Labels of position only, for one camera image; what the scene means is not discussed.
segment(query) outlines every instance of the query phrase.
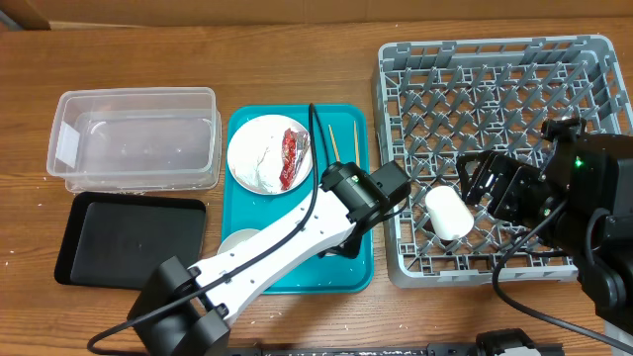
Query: gray dish rack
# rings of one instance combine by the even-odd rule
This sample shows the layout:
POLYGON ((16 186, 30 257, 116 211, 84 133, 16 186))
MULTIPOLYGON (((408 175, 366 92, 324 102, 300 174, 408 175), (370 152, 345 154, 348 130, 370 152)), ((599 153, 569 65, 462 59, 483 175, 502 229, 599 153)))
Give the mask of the gray dish rack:
MULTIPOLYGON (((493 149, 539 166, 550 152, 540 137, 546 119, 580 116, 589 133, 632 132, 620 67, 603 36, 385 44, 373 84, 381 161, 395 160, 413 182, 408 208, 385 222, 389 276, 402 288, 487 283, 523 229, 489 216, 487 199, 461 239, 443 242, 424 228, 425 193, 436 185, 459 192, 459 155, 493 149)), ((576 279, 570 258, 532 250, 549 249, 529 241, 500 278, 576 279)))

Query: clear plastic container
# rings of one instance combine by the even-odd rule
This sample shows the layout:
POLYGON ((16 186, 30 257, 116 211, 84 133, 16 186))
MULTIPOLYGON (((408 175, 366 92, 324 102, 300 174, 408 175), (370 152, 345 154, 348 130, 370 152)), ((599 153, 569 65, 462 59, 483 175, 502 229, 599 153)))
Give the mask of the clear plastic container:
POLYGON ((211 189, 221 154, 209 88, 72 91, 59 99, 46 170, 73 193, 211 189))

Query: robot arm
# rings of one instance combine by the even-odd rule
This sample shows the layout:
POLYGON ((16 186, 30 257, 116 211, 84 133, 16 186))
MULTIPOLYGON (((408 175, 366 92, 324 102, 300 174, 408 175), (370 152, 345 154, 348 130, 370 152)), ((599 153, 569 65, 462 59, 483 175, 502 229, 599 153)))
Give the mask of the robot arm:
MULTIPOLYGON (((460 157, 462 199, 475 205, 488 196, 488 212, 496 219, 542 227, 538 231, 541 243, 573 258, 596 314, 631 334, 633 137, 583 134, 584 128, 583 119, 545 122, 542 137, 553 141, 555 150, 542 169, 494 151, 460 157), (477 163, 477 168, 469 177, 471 163, 477 163), (563 202, 564 208, 554 216, 563 202)), ((586 336, 611 341, 547 318, 586 336)))
POLYGON ((175 257, 162 263, 128 320, 152 356, 224 355, 229 327, 257 296, 316 254, 356 257, 362 235, 388 219, 389 212, 409 194, 408 176, 395 162, 371 175, 354 163, 334 163, 321 177, 311 216, 295 235, 289 232, 306 217, 312 194, 230 251, 188 269, 175 257), (204 292, 199 297, 207 311, 204 315, 187 303, 161 317, 134 322, 199 292, 204 292))
MULTIPOLYGON (((196 278, 198 286, 202 288, 212 283, 226 271, 255 258, 286 236, 304 217, 311 195, 284 217, 234 249, 194 264, 192 268, 200 271, 196 278)), ((356 226, 346 217, 348 214, 348 209, 333 192, 319 189, 313 216, 301 232, 257 264, 231 278, 230 283, 220 284, 208 291, 206 297, 213 306, 224 305, 224 320, 226 324, 233 325, 246 307, 273 283, 308 258, 343 243, 356 226)))

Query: wood grain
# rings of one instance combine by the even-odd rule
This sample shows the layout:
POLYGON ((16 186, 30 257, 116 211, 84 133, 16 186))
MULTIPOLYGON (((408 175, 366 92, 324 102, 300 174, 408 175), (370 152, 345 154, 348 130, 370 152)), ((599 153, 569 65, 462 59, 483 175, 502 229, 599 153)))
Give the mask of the wood grain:
POLYGON ((384 21, 625 17, 629 0, 9 0, 51 22, 130 26, 325 24, 384 21))
MULTIPOLYGON (((136 298, 132 291, 53 280, 73 195, 45 173, 45 158, 52 117, 65 91, 208 86, 217 93, 225 133, 239 107, 308 102, 351 103, 372 128, 370 78, 382 44, 600 33, 613 41, 625 82, 633 83, 633 60, 627 56, 633 54, 632 32, 633 21, 622 18, 0 33, 0 355, 86 355, 86 340, 124 320, 136 298)), ((376 169, 373 134, 369 141, 376 169)), ((214 190, 162 194, 209 203, 205 257, 214 255, 220 242, 224 174, 214 190)), ((513 310, 490 286, 395 287, 387 276, 381 227, 375 231, 375 256, 374 280, 361 293, 260 297, 234 326, 231 344, 419 345, 472 341, 479 332, 522 327, 538 342, 563 342, 569 355, 608 352, 513 310)), ((603 330, 578 284, 506 288, 543 312, 603 330)), ((141 348, 132 332, 104 343, 141 348)))

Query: food wrapper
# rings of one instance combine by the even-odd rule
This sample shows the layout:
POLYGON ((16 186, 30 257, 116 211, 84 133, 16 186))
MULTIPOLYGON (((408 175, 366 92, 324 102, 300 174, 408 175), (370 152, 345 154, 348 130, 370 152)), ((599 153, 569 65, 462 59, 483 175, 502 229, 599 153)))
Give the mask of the food wrapper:
POLYGON ((307 132, 293 132, 287 129, 282 139, 283 169, 279 176, 282 191, 287 191, 293 186, 299 167, 310 147, 310 134, 307 132))

